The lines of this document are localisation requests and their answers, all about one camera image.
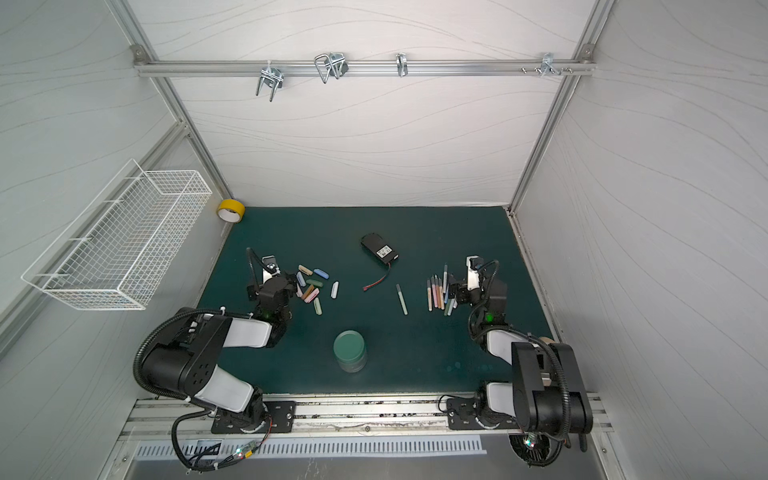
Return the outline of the pink pen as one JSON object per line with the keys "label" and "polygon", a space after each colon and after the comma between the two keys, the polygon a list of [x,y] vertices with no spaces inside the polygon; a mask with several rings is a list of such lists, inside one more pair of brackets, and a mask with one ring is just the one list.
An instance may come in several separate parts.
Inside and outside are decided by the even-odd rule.
{"label": "pink pen", "polygon": [[438,287],[435,280],[435,276],[430,277],[430,287],[431,287],[431,295],[432,295],[432,304],[433,308],[437,310],[439,308],[439,298],[438,298]]}

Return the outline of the beige fountain pen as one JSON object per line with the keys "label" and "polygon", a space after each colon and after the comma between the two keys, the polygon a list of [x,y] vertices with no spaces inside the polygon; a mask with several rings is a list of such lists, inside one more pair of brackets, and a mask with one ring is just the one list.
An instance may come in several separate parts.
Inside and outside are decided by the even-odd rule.
{"label": "beige fountain pen", "polygon": [[428,311],[429,312],[433,311],[433,306],[434,306],[434,303],[433,303],[433,289],[432,289],[432,287],[433,287],[432,280],[431,280],[431,278],[428,278],[427,281],[426,281],[426,292],[427,292],[427,301],[428,301]]}

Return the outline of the brown orange pen cap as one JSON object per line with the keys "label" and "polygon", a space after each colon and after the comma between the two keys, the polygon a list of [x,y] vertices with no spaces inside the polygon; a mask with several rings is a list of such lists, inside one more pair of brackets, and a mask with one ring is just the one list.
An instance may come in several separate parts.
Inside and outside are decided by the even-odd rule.
{"label": "brown orange pen cap", "polygon": [[301,298],[302,298],[302,300],[306,300],[306,299],[309,297],[309,295],[310,295],[312,292],[314,292],[314,290],[315,290],[315,286],[310,284],[310,285],[309,285],[309,287],[307,288],[307,290],[306,290],[306,291],[304,292],[304,294],[302,295],[302,297],[301,297]]}

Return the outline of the pink pen cap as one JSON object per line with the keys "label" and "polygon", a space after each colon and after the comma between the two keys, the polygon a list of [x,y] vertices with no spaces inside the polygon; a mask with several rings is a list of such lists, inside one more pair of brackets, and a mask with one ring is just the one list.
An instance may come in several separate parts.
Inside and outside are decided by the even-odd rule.
{"label": "pink pen cap", "polygon": [[306,300],[304,300],[304,302],[307,303],[307,304],[313,302],[313,300],[319,295],[319,293],[320,293],[320,290],[319,289],[315,289],[314,292],[312,292],[309,295],[309,297]]}

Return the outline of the blue pen cap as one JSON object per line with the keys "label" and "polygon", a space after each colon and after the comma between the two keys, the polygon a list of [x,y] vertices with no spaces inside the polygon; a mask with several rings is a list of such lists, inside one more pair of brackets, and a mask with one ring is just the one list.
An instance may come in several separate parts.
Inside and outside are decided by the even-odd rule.
{"label": "blue pen cap", "polygon": [[325,280],[328,280],[330,278],[330,275],[322,269],[315,268],[313,270],[313,273]]}

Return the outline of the light green pen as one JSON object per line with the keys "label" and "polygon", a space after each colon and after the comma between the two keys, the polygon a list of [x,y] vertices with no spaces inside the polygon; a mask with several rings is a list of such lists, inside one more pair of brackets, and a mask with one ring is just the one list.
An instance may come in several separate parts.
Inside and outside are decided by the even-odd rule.
{"label": "light green pen", "polygon": [[404,295],[403,295],[402,288],[401,288],[399,283],[396,284],[396,292],[397,292],[397,296],[398,296],[398,300],[399,300],[399,303],[400,303],[400,306],[401,306],[402,313],[403,313],[404,316],[407,316],[409,314],[409,312],[408,312],[406,301],[405,301],[405,298],[404,298]]}

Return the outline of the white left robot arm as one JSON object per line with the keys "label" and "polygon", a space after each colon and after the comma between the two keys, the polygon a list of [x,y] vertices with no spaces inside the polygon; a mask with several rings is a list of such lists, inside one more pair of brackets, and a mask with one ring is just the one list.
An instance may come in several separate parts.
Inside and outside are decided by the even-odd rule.
{"label": "white left robot arm", "polygon": [[285,335],[298,293],[294,273],[273,256],[246,249],[252,280],[247,285],[254,309],[245,314],[184,307],[156,327],[134,357],[134,380],[145,391],[214,410],[241,414],[256,401],[257,388],[219,365],[226,349],[273,348]]}

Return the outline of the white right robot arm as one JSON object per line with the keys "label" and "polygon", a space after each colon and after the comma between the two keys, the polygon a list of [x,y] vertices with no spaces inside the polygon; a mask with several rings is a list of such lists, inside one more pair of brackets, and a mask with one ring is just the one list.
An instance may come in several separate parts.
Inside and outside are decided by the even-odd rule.
{"label": "white right robot arm", "polygon": [[464,280],[446,277],[450,305],[470,307],[471,341],[511,372],[507,382],[480,387],[472,401],[475,422],[488,429],[511,422],[526,434],[561,442],[571,434],[589,434],[593,413],[573,348],[507,322],[507,285],[498,278],[497,260],[470,255],[465,265]]}

